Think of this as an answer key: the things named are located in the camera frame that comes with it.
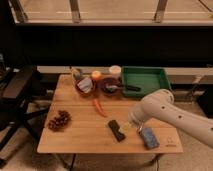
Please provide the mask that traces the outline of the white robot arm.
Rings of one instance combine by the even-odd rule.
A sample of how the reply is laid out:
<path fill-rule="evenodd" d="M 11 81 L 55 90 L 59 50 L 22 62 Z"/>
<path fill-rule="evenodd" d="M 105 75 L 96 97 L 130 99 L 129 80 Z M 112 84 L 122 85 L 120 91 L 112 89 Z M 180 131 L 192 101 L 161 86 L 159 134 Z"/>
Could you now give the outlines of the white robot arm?
<path fill-rule="evenodd" d="M 213 120 L 176 107 L 174 100 L 173 93 L 167 89 L 159 89 L 144 96 L 130 108 L 128 119 L 120 131 L 140 127 L 155 118 L 213 148 Z"/>

